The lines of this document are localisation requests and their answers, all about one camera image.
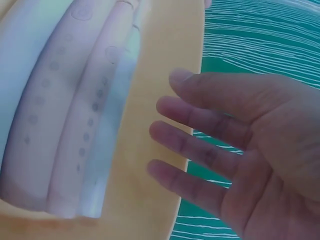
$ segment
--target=knuckle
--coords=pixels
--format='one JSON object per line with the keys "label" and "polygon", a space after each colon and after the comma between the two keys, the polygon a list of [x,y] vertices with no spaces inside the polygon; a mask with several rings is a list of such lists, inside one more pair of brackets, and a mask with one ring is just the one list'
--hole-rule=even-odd
{"label": "knuckle", "polygon": [[201,192],[204,188],[204,180],[201,178],[197,178],[193,185],[192,185],[192,189],[191,189],[191,194],[190,194],[190,198],[191,201],[194,203],[198,202],[199,197],[201,196]]}
{"label": "knuckle", "polygon": [[232,120],[231,116],[222,114],[215,124],[213,124],[212,129],[209,134],[215,138],[222,139],[224,132],[227,131],[230,121]]}
{"label": "knuckle", "polygon": [[219,151],[215,147],[210,147],[207,151],[204,152],[203,163],[209,169],[212,169],[215,162],[218,159]]}
{"label": "knuckle", "polygon": [[187,135],[181,135],[179,137],[179,146],[178,146],[178,152],[180,154],[184,154],[189,147],[189,137]]}

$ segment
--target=yellow tray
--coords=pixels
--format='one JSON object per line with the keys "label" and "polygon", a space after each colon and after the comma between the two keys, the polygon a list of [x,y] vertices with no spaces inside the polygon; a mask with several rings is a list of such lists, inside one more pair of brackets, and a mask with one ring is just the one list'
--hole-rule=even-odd
{"label": "yellow tray", "polygon": [[[1,0],[0,19],[16,0]],[[169,72],[175,67],[199,72],[204,35],[203,0],[150,0],[142,49],[108,180],[100,219],[57,220],[0,201],[3,240],[166,240],[180,198],[146,173],[153,158],[186,169],[186,159],[156,144],[149,125],[161,119],[156,101],[172,95]]]}

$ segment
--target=green surface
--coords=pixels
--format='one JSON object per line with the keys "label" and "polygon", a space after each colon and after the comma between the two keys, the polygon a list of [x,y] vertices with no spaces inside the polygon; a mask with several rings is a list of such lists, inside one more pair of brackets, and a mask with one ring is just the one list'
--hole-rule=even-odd
{"label": "green surface", "polygon": [[[283,74],[320,89],[320,0],[213,0],[206,11],[202,71]],[[194,135],[242,153],[200,132]],[[230,186],[192,162],[188,172]],[[171,240],[226,239],[239,237],[182,200]]]}

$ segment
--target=palm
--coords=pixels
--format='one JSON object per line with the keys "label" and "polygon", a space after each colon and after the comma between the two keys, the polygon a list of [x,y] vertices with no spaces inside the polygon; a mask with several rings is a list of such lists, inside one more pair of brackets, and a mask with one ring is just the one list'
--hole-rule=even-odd
{"label": "palm", "polygon": [[232,181],[230,189],[161,161],[153,161],[149,172],[245,240],[318,239],[320,110],[313,103],[320,102],[320,94],[281,77],[268,78],[202,75],[171,83],[181,98],[164,97],[157,104],[165,117],[244,151],[223,151],[161,121],[150,128],[157,142]]}
{"label": "palm", "polygon": [[256,149],[243,158],[221,205],[222,219],[245,240],[318,239],[319,215],[309,206],[320,209],[320,203],[285,186]]}

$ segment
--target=white tube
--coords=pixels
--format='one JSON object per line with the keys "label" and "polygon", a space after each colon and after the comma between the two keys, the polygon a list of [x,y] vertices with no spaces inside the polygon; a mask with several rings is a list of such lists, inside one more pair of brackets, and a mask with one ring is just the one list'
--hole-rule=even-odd
{"label": "white tube", "polygon": [[1,0],[0,1],[0,21],[15,2],[16,2],[16,0]]}
{"label": "white tube", "polygon": [[15,111],[30,73],[71,2],[18,0],[0,21],[0,167]]}
{"label": "white tube", "polygon": [[113,84],[102,111],[101,121],[85,166],[78,214],[100,218],[108,176],[117,143],[118,130],[140,53],[140,26],[144,1],[136,12],[134,27],[117,67]]}
{"label": "white tube", "polygon": [[[25,2],[39,3],[39,0]],[[35,35],[32,40],[37,48],[37,31],[33,29],[38,28],[33,25],[46,28],[46,22],[52,21],[52,12],[57,4],[62,5],[66,0],[41,2],[47,4],[32,11],[34,15],[39,15],[37,22],[19,23],[20,28],[28,32],[25,37]],[[75,0],[42,51],[23,92],[5,149],[0,195],[6,202],[27,210],[45,210],[55,155],[69,107],[88,57],[114,3],[115,0]],[[26,51],[25,39],[20,39],[20,45],[24,47],[18,49]],[[28,58],[18,60],[18,63],[11,62],[8,68],[29,65],[30,62]],[[19,72],[17,69],[11,70],[11,73]]]}
{"label": "white tube", "polygon": [[117,1],[87,62],[72,100],[55,157],[47,209],[62,218],[77,214],[85,163],[110,85],[133,24],[136,0]]}

